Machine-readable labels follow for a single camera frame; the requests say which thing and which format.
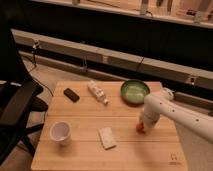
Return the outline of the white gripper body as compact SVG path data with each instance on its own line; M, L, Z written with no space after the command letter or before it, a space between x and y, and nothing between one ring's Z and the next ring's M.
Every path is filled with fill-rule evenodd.
M150 130L155 127L157 122L159 121L160 115L159 114L148 114L142 113L139 117L140 124L143 126L144 130Z

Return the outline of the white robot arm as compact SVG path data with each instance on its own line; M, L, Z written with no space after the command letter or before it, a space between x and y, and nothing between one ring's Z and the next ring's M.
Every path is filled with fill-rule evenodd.
M174 94L168 88L146 95L139 118L140 129L148 132L164 115L213 144L213 117L176 105L173 99Z

